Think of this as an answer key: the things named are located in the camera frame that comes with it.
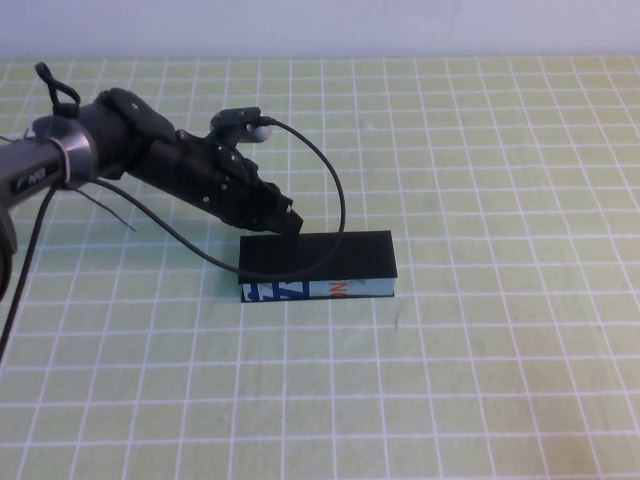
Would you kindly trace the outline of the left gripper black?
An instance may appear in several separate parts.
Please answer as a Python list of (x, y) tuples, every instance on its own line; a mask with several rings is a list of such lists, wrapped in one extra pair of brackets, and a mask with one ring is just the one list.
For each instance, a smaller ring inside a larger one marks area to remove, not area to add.
[(220, 144), (189, 136), (175, 144), (156, 140), (130, 175), (235, 228), (295, 236), (304, 223), (255, 163)]

